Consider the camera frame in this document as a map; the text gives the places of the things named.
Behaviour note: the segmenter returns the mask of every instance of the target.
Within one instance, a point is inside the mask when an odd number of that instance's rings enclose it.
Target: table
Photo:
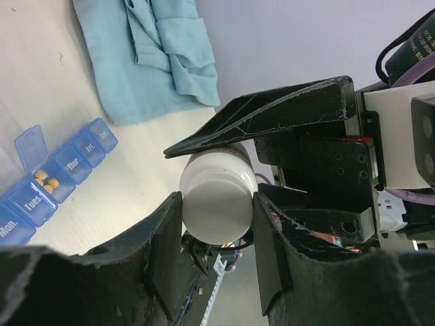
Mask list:
[[[0,192],[24,176],[14,139],[41,125],[49,152],[103,117],[81,28],[70,0],[0,1]],[[119,143],[32,237],[82,254],[148,216],[173,191],[187,157],[163,149],[214,114],[199,109],[136,126],[110,126]]]

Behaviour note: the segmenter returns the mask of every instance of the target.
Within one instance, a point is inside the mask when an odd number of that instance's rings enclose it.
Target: pill organizer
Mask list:
[[[98,118],[48,155],[41,126],[27,129],[15,147],[26,175],[0,200],[0,246],[24,245],[118,144]]]

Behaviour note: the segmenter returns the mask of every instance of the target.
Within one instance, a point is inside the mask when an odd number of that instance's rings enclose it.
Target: pill bottle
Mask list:
[[[198,240],[224,245],[240,239],[251,226],[252,198],[258,184],[241,144],[191,156],[179,190],[184,225]]]

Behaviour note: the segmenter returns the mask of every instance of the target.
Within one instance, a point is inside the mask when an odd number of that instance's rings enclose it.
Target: yellow pill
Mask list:
[[[53,188],[52,188],[51,185],[45,185],[43,188],[44,188],[44,189],[46,190],[46,192],[48,192],[50,195],[53,193]]]
[[[44,182],[41,179],[36,178],[35,181],[38,182],[39,185],[44,185]]]
[[[45,180],[48,178],[48,174],[44,170],[39,170],[38,172],[35,173],[35,177],[41,180]]]
[[[56,189],[59,186],[59,181],[55,178],[51,178],[48,180],[48,184],[51,185],[53,189]]]

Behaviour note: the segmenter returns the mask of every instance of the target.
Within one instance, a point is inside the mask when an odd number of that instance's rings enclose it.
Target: blue cloth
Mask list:
[[[108,118],[137,124],[220,105],[193,0],[73,0]]]

